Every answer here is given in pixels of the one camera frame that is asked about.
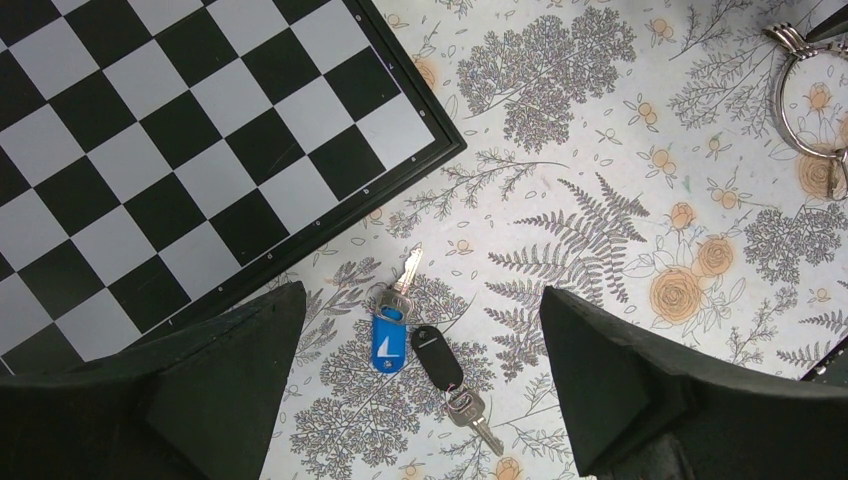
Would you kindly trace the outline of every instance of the metal ring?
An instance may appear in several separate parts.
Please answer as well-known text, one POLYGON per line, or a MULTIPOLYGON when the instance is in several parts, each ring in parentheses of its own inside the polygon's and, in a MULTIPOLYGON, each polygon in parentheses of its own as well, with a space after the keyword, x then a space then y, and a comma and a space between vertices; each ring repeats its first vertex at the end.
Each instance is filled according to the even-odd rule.
MULTIPOLYGON (((813 58, 820 53, 830 53, 840 58, 848 56, 848 46, 830 42, 824 45, 810 45, 804 41, 803 37, 798 33, 792 25, 782 23, 763 29, 763 34, 775 40, 781 47, 786 49, 789 58, 783 64, 783 67, 778 74, 777 84, 774 89, 774 113, 777 121, 774 122, 775 128, 781 137, 793 146, 796 150, 804 155, 828 160, 831 162, 831 172, 835 173, 835 163, 842 167, 842 174, 846 184, 848 184, 848 149, 837 149, 829 152, 821 152, 816 150, 812 145, 802 140, 789 125, 789 119, 786 114, 784 101, 786 97, 786 82, 789 79, 789 73, 796 63, 813 58)), ((836 199, 833 197, 835 187, 839 184, 838 179, 834 175, 830 175, 828 179, 828 196, 834 200, 843 200, 848 197, 848 192, 842 198, 836 199)))

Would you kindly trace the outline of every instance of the floral tablecloth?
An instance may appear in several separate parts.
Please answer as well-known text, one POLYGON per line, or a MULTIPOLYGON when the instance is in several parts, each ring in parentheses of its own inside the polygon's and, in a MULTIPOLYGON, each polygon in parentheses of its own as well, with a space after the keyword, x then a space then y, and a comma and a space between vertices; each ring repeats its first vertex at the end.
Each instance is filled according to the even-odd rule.
MULTIPOLYGON (((468 150, 280 282, 307 320, 263 479, 576 477, 538 306, 577 292, 736 365, 798 378, 848 334, 848 216, 771 125, 784 60, 843 2, 378 0, 468 150), (414 355, 370 365, 372 297, 422 244, 410 323, 438 325, 506 445, 445 418, 414 355)), ((848 65, 789 81, 791 122, 848 141, 848 65)))

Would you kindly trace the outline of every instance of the key blade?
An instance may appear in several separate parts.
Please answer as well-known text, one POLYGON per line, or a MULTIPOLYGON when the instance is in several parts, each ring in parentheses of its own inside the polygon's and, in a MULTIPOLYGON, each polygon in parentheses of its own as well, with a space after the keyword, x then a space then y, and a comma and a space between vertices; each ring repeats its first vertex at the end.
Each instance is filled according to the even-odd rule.
POLYGON ((503 456, 503 442, 492 433, 492 429, 489 428, 489 422, 486 421, 486 418, 480 416, 477 420, 471 422, 469 425, 477 435, 480 435, 480 438, 486 442, 486 445, 495 453, 495 455, 501 457, 503 456))
POLYGON ((403 274, 400 276, 393 289, 401 295, 405 295, 409 286, 412 284, 412 279, 415 277, 415 270, 418 269, 418 264, 421 263, 421 256, 424 251, 420 246, 415 247, 409 252, 406 261, 403 262, 403 274))

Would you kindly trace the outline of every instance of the key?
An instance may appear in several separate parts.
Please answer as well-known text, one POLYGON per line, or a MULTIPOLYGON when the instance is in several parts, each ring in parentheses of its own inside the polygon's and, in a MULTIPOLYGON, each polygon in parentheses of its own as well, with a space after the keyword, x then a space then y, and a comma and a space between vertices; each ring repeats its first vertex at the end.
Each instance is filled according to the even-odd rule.
POLYGON ((406 362, 406 319, 415 305, 405 293, 415 277, 421 255, 421 247, 412 249, 404 262, 403 274, 377 301, 371 323, 371 363, 379 372, 395 373, 406 362))
POLYGON ((409 252, 409 257, 406 258, 406 261, 403 262, 403 274, 401 274, 398 281, 395 282, 392 290, 400 293, 401 295, 406 295, 406 291, 409 289, 409 286, 412 285, 412 278, 415 277, 415 270, 418 269, 418 264, 421 263, 421 255, 423 254, 423 250, 420 246, 415 247, 409 252))
POLYGON ((500 457, 503 455, 503 442, 489 428, 489 422, 483 415, 485 410, 486 403, 480 395, 467 388, 448 401, 448 415, 453 423, 458 427, 471 427, 495 455, 500 457))
POLYGON ((406 296, 409 286, 412 284, 412 279, 415 277, 415 270, 418 269, 418 264, 421 262, 423 251, 420 246, 415 247, 409 252, 409 257, 403 264, 403 274, 398 278, 392 288, 383 292, 380 299, 377 301, 377 311, 375 316, 387 322, 403 324, 406 318, 412 313, 415 305, 406 296))

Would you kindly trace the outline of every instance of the white square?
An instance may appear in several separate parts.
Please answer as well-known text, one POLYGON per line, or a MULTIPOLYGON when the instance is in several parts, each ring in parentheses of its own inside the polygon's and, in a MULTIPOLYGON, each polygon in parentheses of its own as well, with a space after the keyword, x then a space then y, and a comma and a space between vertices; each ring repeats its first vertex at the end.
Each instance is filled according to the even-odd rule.
POLYGON ((218 0, 207 10, 239 55, 288 27, 271 0, 218 0))
POLYGON ((88 158, 122 203, 171 173, 138 123, 89 152, 88 158))
POLYGON ((0 282, 0 355, 20 345, 53 321, 35 295, 12 275, 0 282))
POLYGON ((435 138, 406 95, 398 95, 356 122, 386 170, 398 166, 435 138))
POLYGON ((176 173, 206 218, 214 217, 256 188, 223 140, 180 166, 176 173))
POLYGON ((27 190, 0 207, 0 252, 15 270, 24 268, 67 239, 68 234, 35 190, 27 190))
POLYGON ((227 136, 271 108, 271 102, 241 59, 191 89, 221 135, 227 136))
POLYGON ((165 30, 198 8, 200 0, 129 0, 138 18, 152 35, 165 30))
POLYGON ((74 235, 73 242, 104 285, 114 283, 156 255, 123 206, 85 227, 74 235))
POLYGON ((32 186, 85 155, 50 105, 0 132, 0 145, 32 186))
POLYGON ((169 245, 159 257, 192 300, 202 297, 241 269, 209 222, 169 245))
POLYGON ((156 41, 103 71, 135 118, 144 118, 188 90, 156 41))
POLYGON ((86 362, 118 353, 141 338, 108 289, 63 315, 56 326, 86 362))
POLYGON ((303 157, 259 187, 292 234, 321 218, 339 202, 308 157, 303 157))
POLYGON ((59 13, 65 15, 76 10, 77 7, 85 5, 88 1, 89 0, 53 0, 53 5, 56 5, 56 9, 59 10, 59 13))
POLYGON ((315 10, 292 25, 292 30, 321 73, 370 45, 342 0, 315 10))
POLYGON ((10 50, 46 99, 98 69, 64 17, 14 44, 10 50))
POLYGON ((350 114, 324 77, 289 95, 275 108, 306 153, 353 125, 350 114))

